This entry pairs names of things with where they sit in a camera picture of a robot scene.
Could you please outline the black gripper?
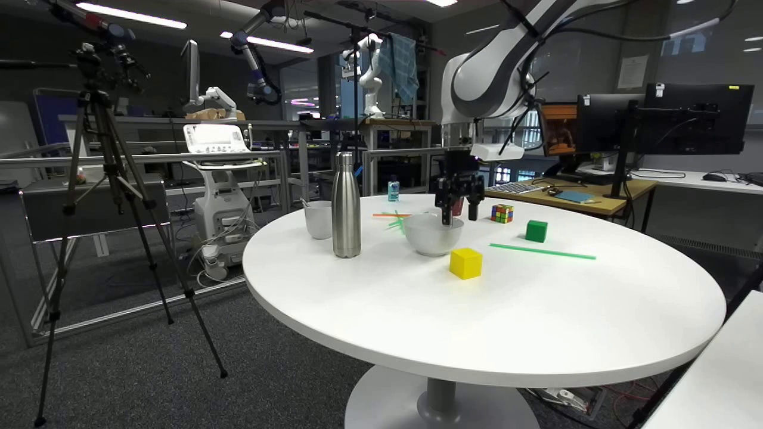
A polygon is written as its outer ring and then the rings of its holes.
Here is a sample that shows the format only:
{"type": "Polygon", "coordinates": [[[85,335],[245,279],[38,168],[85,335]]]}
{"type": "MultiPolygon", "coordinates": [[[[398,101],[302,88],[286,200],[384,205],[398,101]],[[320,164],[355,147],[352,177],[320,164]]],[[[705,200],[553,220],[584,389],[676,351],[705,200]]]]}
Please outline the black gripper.
{"type": "Polygon", "coordinates": [[[453,207],[447,200],[442,202],[446,196],[467,196],[467,220],[476,223],[478,202],[483,198],[478,161],[467,147],[446,151],[441,173],[430,178],[430,193],[442,227],[451,227],[453,223],[453,207]]]}

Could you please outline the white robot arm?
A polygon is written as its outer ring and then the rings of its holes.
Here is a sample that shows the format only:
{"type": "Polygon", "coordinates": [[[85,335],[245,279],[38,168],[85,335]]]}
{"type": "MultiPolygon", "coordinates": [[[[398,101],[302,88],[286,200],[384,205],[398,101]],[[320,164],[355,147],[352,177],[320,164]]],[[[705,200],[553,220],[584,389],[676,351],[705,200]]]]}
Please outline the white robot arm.
{"type": "MultiPolygon", "coordinates": [[[[512,26],[497,31],[487,45],[454,56],[441,75],[441,125],[457,127],[478,119],[496,119],[528,109],[534,81],[527,75],[531,56],[574,20],[608,12],[625,0],[539,0],[528,12],[507,6],[512,26]]],[[[507,144],[478,144],[446,152],[446,170],[428,181],[441,223],[451,224],[460,198],[467,200],[469,218],[483,200],[483,178],[476,170],[483,163],[519,161],[525,151],[507,144]]]]}

